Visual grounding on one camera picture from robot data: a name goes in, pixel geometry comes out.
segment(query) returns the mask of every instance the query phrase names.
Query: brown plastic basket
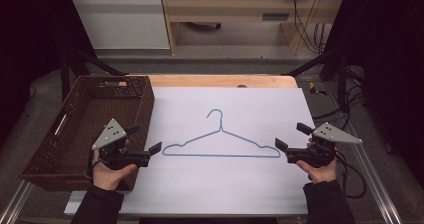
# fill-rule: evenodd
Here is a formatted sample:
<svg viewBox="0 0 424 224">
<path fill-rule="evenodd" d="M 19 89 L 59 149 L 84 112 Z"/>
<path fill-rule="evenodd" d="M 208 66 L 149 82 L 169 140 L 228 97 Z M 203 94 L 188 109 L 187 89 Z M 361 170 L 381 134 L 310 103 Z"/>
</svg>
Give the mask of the brown plastic basket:
<svg viewBox="0 0 424 224">
<path fill-rule="evenodd" d="M 140 124 L 128 149 L 143 150 L 154 100 L 147 76 L 79 77 L 20 177 L 47 191 L 87 190 L 84 171 L 96 135 L 112 118 L 124 128 Z M 136 178 L 137 172 L 124 178 L 117 190 L 131 191 Z"/>
</svg>

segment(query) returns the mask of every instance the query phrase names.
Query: white cabinet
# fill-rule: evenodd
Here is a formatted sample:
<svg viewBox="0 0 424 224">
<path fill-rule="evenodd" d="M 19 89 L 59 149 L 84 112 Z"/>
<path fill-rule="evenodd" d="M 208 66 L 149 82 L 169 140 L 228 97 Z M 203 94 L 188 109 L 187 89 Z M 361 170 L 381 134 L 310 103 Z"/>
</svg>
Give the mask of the white cabinet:
<svg viewBox="0 0 424 224">
<path fill-rule="evenodd" d="M 161 0 L 73 0 L 94 49 L 169 49 Z"/>
</svg>

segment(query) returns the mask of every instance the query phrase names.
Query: white board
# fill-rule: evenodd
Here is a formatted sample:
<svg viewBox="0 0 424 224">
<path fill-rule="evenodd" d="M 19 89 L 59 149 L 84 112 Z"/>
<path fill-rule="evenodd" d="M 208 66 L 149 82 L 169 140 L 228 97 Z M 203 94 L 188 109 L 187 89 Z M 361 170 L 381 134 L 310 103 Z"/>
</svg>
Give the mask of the white board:
<svg viewBox="0 0 424 224">
<path fill-rule="evenodd" d="M 155 106 L 146 149 L 162 141 L 164 150 L 223 129 L 274 147 L 275 138 L 305 148 L 308 136 L 296 130 L 313 126 L 301 89 L 154 88 Z M 165 156 L 158 153 L 140 169 L 136 187 L 126 193 L 121 213 L 140 216 L 279 216 L 306 214 L 306 173 L 288 164 L 284 153 L 219 132 L 177 150 L 212 156 Z M 216 155 L 257 157 L 218 157 Z M 74 192 L 65 213 L 76 212 L 84 192 Z"/>
</svg>

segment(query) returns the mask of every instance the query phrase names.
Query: wire hanger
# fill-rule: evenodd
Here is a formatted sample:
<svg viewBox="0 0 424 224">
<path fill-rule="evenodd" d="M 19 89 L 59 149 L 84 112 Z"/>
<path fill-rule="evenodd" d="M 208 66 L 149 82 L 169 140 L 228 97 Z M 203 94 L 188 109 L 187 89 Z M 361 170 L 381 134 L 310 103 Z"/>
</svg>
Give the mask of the wire hanger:
<svg viewBox="0 0 424 224">
<path fill-rule="evenodd" d="M 254 141 L 251 141 L 251 140 L 249 140 L 249 139 L 247 139 L 247 138 L 245 138 L 245 137 L 242 137 L 242 136 L 240 136 L 240 135 L 237 135 L 237 134 L 234 134 L 234 133 L 231 133 L 231 132 L 229 132 L 229 131 L 224 130 L 224 127 L 222 126 L 222 118 L 223 118 L 224 114 L 222 113 L 222 111 L 221 111 L 221 110 L 219 110 L 219 109 L 213 109 L 213 110 L 211 110 L 211 111 L 209 112 L 209 114 L 206 116 L 206 118 L 208 118 L 208 117 L 211 115 L 211 113 L 212 113 L 212 112 L 215 112 L 215 111 L 216 111 L 216 112 L 219 112 L 219 113 L 221 114 L 221 117 L 220 117 L 220 120 L 219 120 L 219 129 L 218 129 L 218 130 L 213 131 L 213 132 L 210 132 L 210 133 L 207 133 L 207 134 L 204 134 L 204 135 L 202 135 L 202 136 L 199 136 L 199 137 L 196 137 L 196 138 L 193 138 L 193 139 L 190 139 L 190 140 L 186 141 L 184 144 L 171 144 L 171 145 L 169 145 L 169 146 L 165 147 L 165 148 L 162 150 L 162 154 L 163 154 L 164 156 L 258 157 L 258 158 L 279 158 L 279 157 L 281 156 L 280 152 L 279 152 L 279 151 L 277 150 L 277 148 L 275 148 L 275 147 L 272 147 L 272 146 L 266 146 L 266 145 L 261 146 L 261 145 L 259 145 L 258 143 L 254 142 Z M 211 136 L 211 135 L 216 134 L 216 133 L 219 133 L 219 132 L 223 132 L 223 133 L 226 133 L 226 134 L 228 134 L 228 135 L 231 135 L 231 136 L 237 137 L 237 138 L 239 138 L 239 139 L 242 139 L 242 140 L 244 140 L 244 141 L 246 141 L 246 142 L 249 142 L 249 143 L 251 143 L 251 144 L 253 144 L 253 145 L 256 145 L 256 146 L 257 146 L 258 148 L 260 148 L 260 149 L 272 149 L 272 150 L 274 150 L 274 151 L 276 152 L 276 154 L 275 154 L 275 155 L 190 154 L 190 153 L 172 154 L 172 153 L 167 153 L 167 152 L 166 152 L 166 151 L 167 151 L 169 148 L 171 148 L 171 147 L 184 147 L 184 146 L 186 146 L 187 144 L 189 144 L 189 143 L 191 143 L 191 142 L 197 141 L 197 140 L 199 140 L 199 139 L 202 139 L 202 138 L 205 138 L 205 137 Z"/>
</svg>

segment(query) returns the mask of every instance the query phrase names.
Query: black jacket sleeve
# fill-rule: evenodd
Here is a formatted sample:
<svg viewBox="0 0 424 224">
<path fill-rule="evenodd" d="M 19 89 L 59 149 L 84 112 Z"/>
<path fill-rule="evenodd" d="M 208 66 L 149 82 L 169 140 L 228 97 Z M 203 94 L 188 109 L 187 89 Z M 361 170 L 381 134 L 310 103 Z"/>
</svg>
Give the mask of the black jacket sleeve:
<svg viewBox="0 0 424 224">
<path fill-rule="evenodd" d="M 92 186 L 84 196 L 71 224 L 116 224 L 124 195 Z"/>
<path fill-rule="evenodd" d="M 354 224 L 352 211 L 337 180 L 306 184 L 307 224 Z"/>
</svg>

